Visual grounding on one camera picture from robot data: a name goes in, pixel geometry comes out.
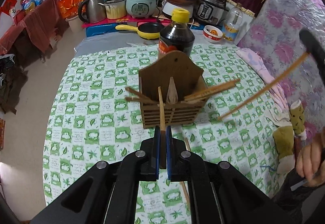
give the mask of red tablecloth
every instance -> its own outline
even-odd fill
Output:
[[[68,25],[58,9],[59,0],[46,0],[26,15],[18,25],[11,26],[0,39],[0,54],[6,54],[19,34],[26,29],[31,42],[43,53],[49,48],[55,28],[63,33]]]

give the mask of floor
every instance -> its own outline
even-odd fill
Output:
[[[0,174],[7,203],[19,220],[30,220],[45,207],[42,162],[48,116],[62,76],[74,57],[74,47],[85,37],[69,28],[45,63],[26,68],[17,114],[7,113]]]

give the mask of mint green rice cooker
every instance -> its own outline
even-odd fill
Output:
[[[156,0],[126,0],[126,11],[133,18],[148,18],[156,9]]]

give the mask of plastic bottle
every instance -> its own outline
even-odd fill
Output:
[[[237,3],[227,14],[224,25],[222,26],[223,37],[230,42],[235,41],[239,28],[243,22],[242,5]]]
[[[35,9],[34,0],[21,0],[21,6],[26,11],[26,14]]]
[[[172,22],[160,31],[158,58],[166,53],[179,50],[190,56],[194,34],[188,28],[190,12],[186,9],[175,8],[172,12]]]

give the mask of red paper decoration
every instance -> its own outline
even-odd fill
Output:
[[[17,0],[5,0],[3,6],[2,6],[2,12],[9,15],[9,10],[14,7],[17,3]]]

